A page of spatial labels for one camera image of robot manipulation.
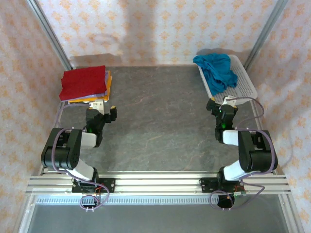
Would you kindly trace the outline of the blue t-shirt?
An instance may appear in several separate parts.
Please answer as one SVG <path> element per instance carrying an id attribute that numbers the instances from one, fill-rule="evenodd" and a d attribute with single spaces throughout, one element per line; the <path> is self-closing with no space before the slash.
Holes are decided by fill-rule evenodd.
<path id="1" fill-rule="evenodd" d="M 238 76 L 230 69 L 231 59 L 227 54 L 197 55 L 193 62 L 201 68 L 213 96 L 237 86 Z"/>

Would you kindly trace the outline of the white perforated plastic basket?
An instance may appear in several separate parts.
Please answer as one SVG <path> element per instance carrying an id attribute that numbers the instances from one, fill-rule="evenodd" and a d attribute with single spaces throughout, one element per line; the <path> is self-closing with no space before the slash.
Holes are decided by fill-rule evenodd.
<path id="1" fill-rule="evenodd" d="M 201 79 L 203 81 L 204 87 L 208 94 L 209 98 L 213 98 L 214 101 L 218 104 L 223 103 L 223 99 L 226 96 L 234 96 L 234 97 L 252 97 L 257 98 L 257 91 L 250 80 L 246 70 L 244 69 L 241 61 L 236 55 L 229 54 L 230 58 L 230 69 L 238 76 L 238 82 L 236 87 L 228 87 L 223 93 L 218 93 L 217 95 L 212 95 L 209 85 L 205 79 L 204 73 L 200 66 L 198 66 Z"/>

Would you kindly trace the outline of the red folded t-shirt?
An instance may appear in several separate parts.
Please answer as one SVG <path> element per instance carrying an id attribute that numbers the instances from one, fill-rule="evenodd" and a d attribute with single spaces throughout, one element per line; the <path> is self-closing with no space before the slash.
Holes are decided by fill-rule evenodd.
<path id="1" fill-rule="evenodd" d="M 103 94 L 105 84 L 105 66 L 79 68 L 65 71 L 61 79 L 61 101 Z"/>

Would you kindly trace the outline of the grey metal lower panel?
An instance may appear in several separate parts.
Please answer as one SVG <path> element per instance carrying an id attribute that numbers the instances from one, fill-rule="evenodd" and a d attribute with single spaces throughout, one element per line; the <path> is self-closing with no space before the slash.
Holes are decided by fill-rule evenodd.
<path id="1" fill-rule="evenodd" d="M 105 205 L 85 211 L 79 205 L 36 204 L 31 196 L 17 233 L 305 233 L 288 195 L 261 195 L 236 209 L 210 204 Z"/>

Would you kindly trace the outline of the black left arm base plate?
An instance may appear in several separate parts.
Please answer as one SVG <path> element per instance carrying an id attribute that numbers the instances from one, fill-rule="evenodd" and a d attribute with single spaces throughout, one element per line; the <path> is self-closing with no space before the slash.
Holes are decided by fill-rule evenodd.
<path id="1" fill-rule="evenodd" d="M 104 185 L 110 193 L 114 193 L 115 181 L 115 178 L 97 178 L 94 182 Z M 106 190 L 98 185 L 88 184 L 75 179 L 72 180 L 72 184 L 72 193 L 106 193 Z"/>

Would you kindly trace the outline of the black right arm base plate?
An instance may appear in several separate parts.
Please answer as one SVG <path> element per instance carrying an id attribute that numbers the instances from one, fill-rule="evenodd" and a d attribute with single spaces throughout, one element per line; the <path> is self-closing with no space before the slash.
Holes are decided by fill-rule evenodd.
<path id="1" fill-rule="evenodd" d="M 199 180 L 203 193 L 212 193 L 216 190 L 225 191 L 227 193 L 234 193 L 245 191 L 245 188 L 239 181 L 227 181 L 218 178 L 201 178 Z"/>

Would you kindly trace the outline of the aluminium mounting rail beam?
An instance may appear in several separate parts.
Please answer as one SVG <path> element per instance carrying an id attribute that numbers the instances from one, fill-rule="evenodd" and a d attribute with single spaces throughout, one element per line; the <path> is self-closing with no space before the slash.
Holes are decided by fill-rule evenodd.
<path id="1" fill-rule="evenodd" d="M 200 178 L 215 178 L 216 172 L 201 171 L 123 171 L 106 172 L 101 178 L 114 178 L 114 196 L 202 195 Z M 243 180 L 247 194 L 255 194 L 264 186 L 263 194 L 289 194 L 291 189 L 285 175 L 273 173 L 252 175 Z M 37 195 L 70 195 L 72 181 L 65 174 L 45 169 L 41 176 L 32 176 L 26 192 Z"/>

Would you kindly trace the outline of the aluminium frame post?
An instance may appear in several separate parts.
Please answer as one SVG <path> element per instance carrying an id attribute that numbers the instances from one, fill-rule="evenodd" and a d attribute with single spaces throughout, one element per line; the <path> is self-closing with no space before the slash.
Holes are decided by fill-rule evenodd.
<path id="1" fill-rule="evenodd" d="M 271 30 L 273 29 L 274 25 L 276 24 L 278 18 L 280 17 L 281 13 L 285 9 L 289 0 L 277 0 L 269 18 L 267 19 L 261 33 L 259 34 L 249 56 L 247 57 L 244 68 L 248 71 L 254 62 L 256 56 L 260 52 L 260 49 L 263 47 L 266 39 L 268 38 Z"/>
<path id="2" fill-rule="evenodd" d="M 73 67 L 61 46 L 52 26 L 50 25 L 43 9 L 41 8 L 38 0 L 26 0 L 28 5 L 30 6 L 31 10 L 33 11 L 34 15 L 37 17 L 39 21 L 39 25 L 41 26 L 42 30 L 46 34 L 53 50 L 55 51 L 56 55 L 58 56 L 61 64 L 65 68 L 65 70 L 72 70 Z"/>

